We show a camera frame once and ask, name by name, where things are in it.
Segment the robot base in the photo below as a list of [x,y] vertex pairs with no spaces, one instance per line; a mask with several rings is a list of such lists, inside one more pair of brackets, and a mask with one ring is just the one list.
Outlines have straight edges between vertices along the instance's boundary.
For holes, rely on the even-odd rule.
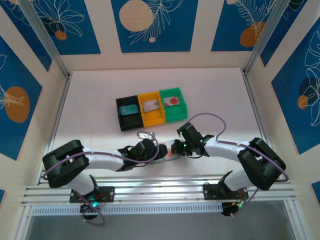
[[240,188],[238,191],[230,191],[227,195],[224,195],[219,190],[218,184],[210,184],[208,182],[203,184],[204,200],[224,200],[224,202],[241,202],[249,198],[248,190],[246,188]]
[[[114,186],[99,186],[100,194],[95,198],[91,199],[93,202],[97,203],[113,203],[115,197],[115,187]],[[72,190],[70,193],[70,203],[78,204],[84,203],[84,201],[79,198],[75,192]]]

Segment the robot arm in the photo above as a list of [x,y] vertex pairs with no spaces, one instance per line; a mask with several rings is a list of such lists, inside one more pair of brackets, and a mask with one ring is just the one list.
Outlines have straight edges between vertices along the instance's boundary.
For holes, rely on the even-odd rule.
[[236,142],[217,140],[213,135],[203,137],[190,122],[177,133],[180,140],[174,141],[172,151],[178,155],[196,153],[200,157],[222,157],[241,163],[242,170],[228,172],[218,183],[218,191],[225,197],[230,192],[253,186],[267,191],[286,169],[282,159],[261,138]]
[[[214,187],[216,195],[221,197],[219,199],[234,199],[236,191],[252,186],[266,191],[286,169],[285,163],[260,138],[235,142],[217,140],[213,135],[203,137],[189,122],[177,133],[180,139],[176,139],[171,146],[173,154],[190,158],[222,157],[240,162],[243,166],[240,171],[226,173]],[[42,161],[46,170],[44,175],[47,175],[51,188],[67,186],[90,201],[96,200],[101,191],[94,177],[82,172],[84,169],[128,171],[139,163],[162,159],[167,153],[165,145],[155,145],[147,138],[136,146],[126,146],[112,152],[97,151],[82,146],[79,140],[73,140],[45,155]]]

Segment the cream wall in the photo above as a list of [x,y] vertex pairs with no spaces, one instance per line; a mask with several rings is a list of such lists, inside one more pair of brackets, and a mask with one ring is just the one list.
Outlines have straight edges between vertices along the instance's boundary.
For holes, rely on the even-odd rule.
[[298,154],[271,81],[319,17],[319,0],[308,0],[266,68],[258,60],[249,75],[266,133],[273,148],[286,163],[286,171],[314,239],[320,236],[320,205],[311,189],[311,183],[320,181],[320,145]]
[[101,54],[64,55],[74,70],[244,67],[250,51],[211,52],[224,0],[198,0],[191,52],[121,53],[110,0],[85,0]]
[[0,154],[0,189],[5,197],[0,206],[0,239],[8,239],[17,219],[26,186],[34,185],[41,158],[51,132],[55,112],[64,86],[64,78],[54,64],[47,72],[29,45],[22,38],[7,14],[0,7],[0,35],[42,85],[17,161]]

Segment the orange circle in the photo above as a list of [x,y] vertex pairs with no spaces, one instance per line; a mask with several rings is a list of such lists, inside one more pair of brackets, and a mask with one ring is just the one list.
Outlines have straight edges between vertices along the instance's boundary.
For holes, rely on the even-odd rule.
[[4,99],[8,101],[5,104],[8,117],[16,123],[23,123],[30,110],[30,100],[26,90],[19,86],[12,86],[5,92]]
[[257,40],[264,29],[266,23],[263,21],[259,21],[254,25],[248,26],[240,36],[240,44],[243,47],[253,47],[256,45]]
[[68,38],[67,34],[64,31],[56,31],[54,35],[61,41],[64,41]]
[[308,106],[308,98],[305,95],[301,95],[298,98],[298,101],[296,101],[296,104],[301,110],[303,110]]
[[154,43],[155,41],[156,41],[156,39],[153,36],[149,38],[150,43]]

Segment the white table surface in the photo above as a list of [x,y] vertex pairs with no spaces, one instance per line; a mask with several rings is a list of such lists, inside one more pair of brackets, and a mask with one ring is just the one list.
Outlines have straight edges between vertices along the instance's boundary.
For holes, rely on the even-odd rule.
[[[209,112],[227,123],[222,139],[247,141],[260,132],[239,68],[189,68],[75,71],[62,111],[53,148],[74,140],[84,146],[114,151],[135,145],[137,130],[121,132],[116,99],[180,87],[188,116]],[[141,128],[153,131],[160,142],[178,139],[176,130],[186,121]],[[213,116],[198,116],[192,124],[204,136],[223,128]],[[202,157],[150,164],[126,172],[85,170],[95,177],[159,177],[225,174],[240,163],[219,157]]]

